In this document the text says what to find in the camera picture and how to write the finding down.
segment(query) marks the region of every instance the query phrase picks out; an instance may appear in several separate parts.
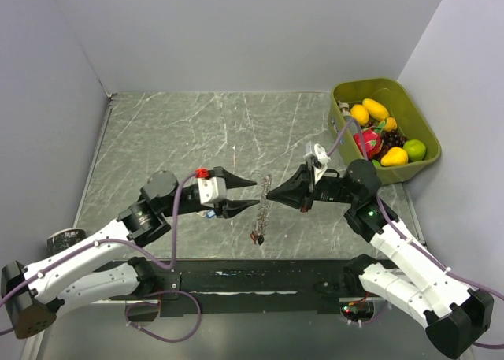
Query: bottle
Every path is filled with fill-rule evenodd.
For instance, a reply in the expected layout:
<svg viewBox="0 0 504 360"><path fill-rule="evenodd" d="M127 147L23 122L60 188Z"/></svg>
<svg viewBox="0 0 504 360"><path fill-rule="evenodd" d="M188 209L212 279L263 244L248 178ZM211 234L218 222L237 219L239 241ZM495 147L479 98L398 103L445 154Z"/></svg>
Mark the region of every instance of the bottle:
<svg viewBox="0 0 504 360"><path fill-rule="evenodd" d="M352 115L350 114L350 106L346 102L338 102L338 107L346 124L352 118ZM355 128L354 124L350 124L348 130L352 133L352 136L357 134L357 128Z"/></svg>

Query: tabletop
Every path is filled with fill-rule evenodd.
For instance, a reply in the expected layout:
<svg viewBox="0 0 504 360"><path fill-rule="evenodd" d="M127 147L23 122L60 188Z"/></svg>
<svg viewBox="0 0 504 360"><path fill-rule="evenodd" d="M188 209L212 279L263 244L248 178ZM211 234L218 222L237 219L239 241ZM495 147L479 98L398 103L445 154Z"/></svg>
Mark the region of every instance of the tabletop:
<svg viewBox="0 0 504 360"><path fill-rule="evenodd" d="M147 178L167 169L179 180L200 167L224 166L235 175L272 187L303 163L305 144L333 142L327 127L328 93L120 93L92 168L78 218L91 234L139 197ZM334 153L330 167L345 165ZM261 187L228 192L229 199L259 199ZM382 187L380 196L416 235L402 184ZM270 203L265 242L254 245L250 233L258 206L229 219L181 216L178 258L337 258L359 254L382 258L343 219L347 205L315 202L308 213ZM159 258L170 256L170 232L147 246Z"/></svg>

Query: gray floor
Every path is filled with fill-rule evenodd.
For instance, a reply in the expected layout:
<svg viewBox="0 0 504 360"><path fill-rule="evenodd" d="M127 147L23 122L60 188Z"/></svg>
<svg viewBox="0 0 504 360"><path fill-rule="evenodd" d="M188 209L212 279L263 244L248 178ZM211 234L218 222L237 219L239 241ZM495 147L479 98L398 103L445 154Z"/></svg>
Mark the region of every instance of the gray floor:
<svg viewBox="0 0 504 360"><path fill-rule="evenodd" d="M272 185L290 177L305 144L329 148L332 136L326 118L325 93L122 93L113 97L113 110L103 137L79 226L94 232L134 202L147 177L169 169L179 179L194 169L224 166L259 181L272 175ZM338 154L332 168L344 170ZM414 231L413 218L401 184L380 192ZM259 187L229 192L230 199L257 199ZM353 258L379 257L343 220L347 206L315 203L299 213L273 203L262 246L249 234L258 209L249 208L232 220L197 214L180 218L180 258ZM167 258L169 234L148 246Z"/></svg>

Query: gray marble surface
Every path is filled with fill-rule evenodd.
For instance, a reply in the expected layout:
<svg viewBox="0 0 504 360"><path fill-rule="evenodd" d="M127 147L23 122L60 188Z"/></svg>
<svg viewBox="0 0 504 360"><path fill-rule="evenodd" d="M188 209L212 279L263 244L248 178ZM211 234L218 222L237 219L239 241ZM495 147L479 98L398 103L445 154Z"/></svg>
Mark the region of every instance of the gray marble surface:
<svg viewBox="0 0 504 360"><path fill-rule="evenodd" d="M305 143L329 148L325 93L121 93L113 97L107 125L78 225L94 232L139 196L147 177L169 169L179 180L198 167L224 166L272 187L303 162ZM330 166L344 164L334 154ZM414 231L401 184L380 195ZM260 188L229 191L230 199L259 199ZM253 245L257 206L231 220L196 213L180 217L178 258L341 258L377 251L343 219L343 204L315 202L308 213L273 203L262 246ZM147 247L168 258L170 234Z"/></svg>

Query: green apple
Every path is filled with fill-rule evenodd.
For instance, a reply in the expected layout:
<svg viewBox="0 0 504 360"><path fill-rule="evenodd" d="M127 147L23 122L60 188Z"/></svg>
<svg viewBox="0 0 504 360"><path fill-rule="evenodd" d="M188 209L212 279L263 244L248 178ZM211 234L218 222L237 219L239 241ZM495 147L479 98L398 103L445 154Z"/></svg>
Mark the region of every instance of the green apple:
<svg viewBox="0 0 504 360"><path fill-rule="evenodd" d="M425 145L418 139L410 139L409 141L406 141L402 148L406 150L406 153L408 153L408 159L411 161L421 161L427 151Z"/></svg>

